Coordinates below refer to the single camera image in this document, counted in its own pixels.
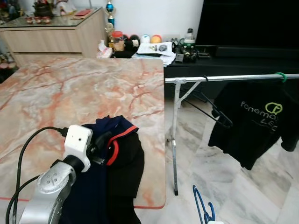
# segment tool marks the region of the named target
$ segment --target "black hanger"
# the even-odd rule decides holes
[[[206,83],[209,81],[208,78],[205,75],[201,75],[201,76],[206,79]],[[200,110],[201,112],[203,112],[205,115],[207,115],[208,117],[210,117],[211,119],[213,119],[214,121],[216,121],[218,124],[220,124],[224,128],[231,128],[233,126],[233,122],[211,100],[209,100],[208,97],[206,97],[201,92],[204,89],[205,86],[201,86],[200,91],[195,91],[197,94],[199,94],[199,96],[197,94],[195,94],[195,93],[191,93],[190,95],[194,96],[196,99],[199,99],[199,100],[203,101],[204,103],[205,102],[209,102],[212,105],[213,113],[215,114],[215,117],[220,116],[221,118],[224,119],[223,122],[220,122],[219,120],[216,120],[214,117],[212,117],[207,112],[203,111],[202,109],[200,109],[199,107],[197,107],[196,105],[194,105],[193,103],[191,103],[190,101],[188,101],[186,99],[184,99],[184,101],[186,103],[192,105],[196,109]]]

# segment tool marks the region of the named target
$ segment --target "black cable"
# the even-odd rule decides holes
[[[36,180],[39,176],[33,177],[32,179],[28,180],[27,182],[25,182],[22,186],[20,186],[18,188],[18,190],[15,192],[15,194],[13,195],[13,197],[10,199],[7,210],[6,210],[6,216],[5,216],[5,223],[9,224],[9,214],[10,214],[10,210],[11,207],[14,203],[14,201],[16,200],[16,198],[18,198],[18,195],[20,193],[21,190],[23,190],[24,187],[26,187],[28,184],[30,184],[31,182],[33,182],[34,180]]]
[[[30,141],[37,136],[40,132],[42,132],[43,130],[46,129],[53,129],[56,130],[58,132],[61,133],[62,136],[66,137],[68,128],[57,128],[57,127],[43,127],[41,129],[39,129],[38,131],[36,131],[33,135],[30,136],[30,138],[26,141],[26,143],[24,144],[21,152],[20,152],[20,156],[19,156],[19,161],[18,161],[18,170],[17,170],[17,183],[16,183],[16,187],[15,187],[15,192],[17,193],[20,187],[20,181],[21,181],[21,166],[22,166],[22,159],[23,159],[23,155],[25,152],[26,147],[28,146],[28,144],[30,143]],[[19,194],[16,194],[16,198],[14,200],[14,210],[13,210],[13,224],[16,223],[16,214],[17,214],[17,206],[18,206],[18,196]]]

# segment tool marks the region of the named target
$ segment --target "green logo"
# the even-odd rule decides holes
[[[275,115],[282,112],[282,105],[273,102],[266,104],[265,108],[267,112],[273,113]]]

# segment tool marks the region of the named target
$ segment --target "wooden cabinet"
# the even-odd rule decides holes
[[[46,57],[95,58],[100,41],[107,41],[103,8],[83,20],[71,18],[59,16],[47,25],[28,25],[21,17],[0,26],[0,35],[18,66]]]

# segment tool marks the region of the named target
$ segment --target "trophy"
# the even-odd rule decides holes
[[[112,23],[113,26],[114,26],[114,17],[113,17],[113,15],[116,12],[116,8],[114,8],[114,6],[112,5],[111,0],[108,0],[105,12],[108,16],[108,22]]]

